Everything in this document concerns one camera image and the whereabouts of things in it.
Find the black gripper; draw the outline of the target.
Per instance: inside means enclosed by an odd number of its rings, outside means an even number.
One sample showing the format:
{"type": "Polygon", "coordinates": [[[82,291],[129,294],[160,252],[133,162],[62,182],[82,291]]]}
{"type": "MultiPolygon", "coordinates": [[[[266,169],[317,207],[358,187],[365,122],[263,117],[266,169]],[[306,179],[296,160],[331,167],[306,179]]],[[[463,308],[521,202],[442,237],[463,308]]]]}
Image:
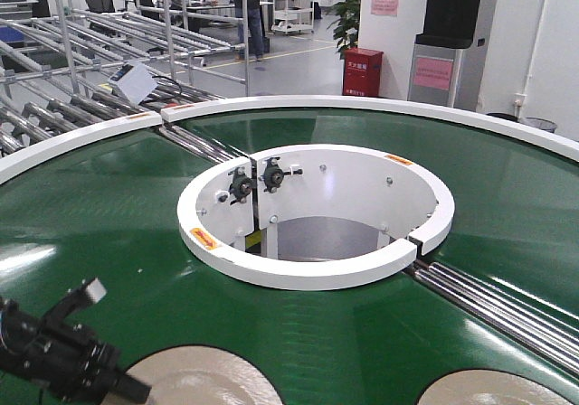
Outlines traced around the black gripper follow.
{"type": "Polygon", "coordinates": [[[39,318],[3,298],[1,370],[65,402],[99,403],[114,393],[131,403],[146,403],[151,387],[119,368],[120,349],[102,342],[86,325],[65,322],[105,295],[98,278],[84,280],[39,318]]]}

